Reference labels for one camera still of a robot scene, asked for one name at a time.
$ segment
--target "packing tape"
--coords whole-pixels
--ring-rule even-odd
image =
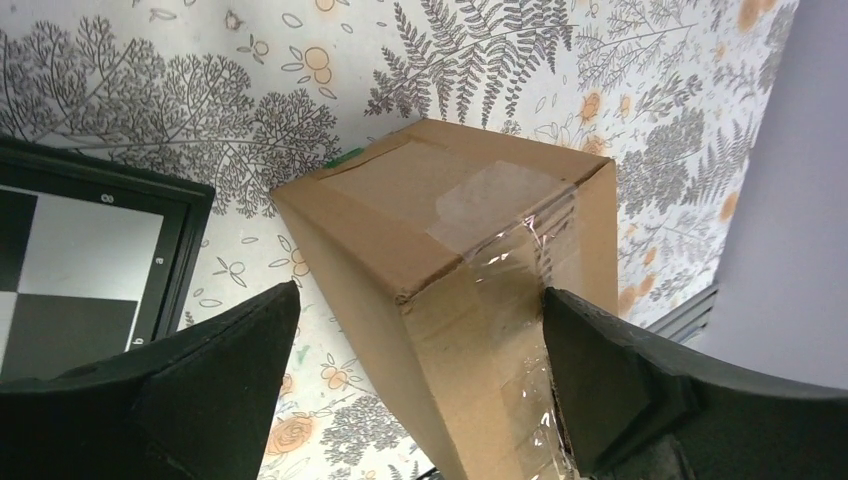
[[[491,319],[492,361],[522,480],[578,478],[556,424],[542,334],[544,287],[582,290],[576,193],[497,161],[439,197],[439,219],[427,229],[463,256]]]

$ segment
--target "white wall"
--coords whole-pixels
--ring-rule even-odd
[[[696,348],[848,388],[848,1],[802,0]]]

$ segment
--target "floral wallpaper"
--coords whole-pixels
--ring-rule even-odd
[[[268,189],[422,116],[613,157],[648,325],[713,281],[796,5],[0,0],[0,133],[216,187],[183,327],[298,282],[261,479],[414,479]]]

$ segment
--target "checkerboard calibration target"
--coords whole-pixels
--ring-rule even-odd
[[[0,381],[126,351],[163,217],[0,185]]]

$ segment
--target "brown cardboard box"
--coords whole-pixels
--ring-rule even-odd
[[[445,477],[529,480],[562,468],[542,284],[617,311],[615,188],[609,159],[423,120],[272,195],[377,392]]]

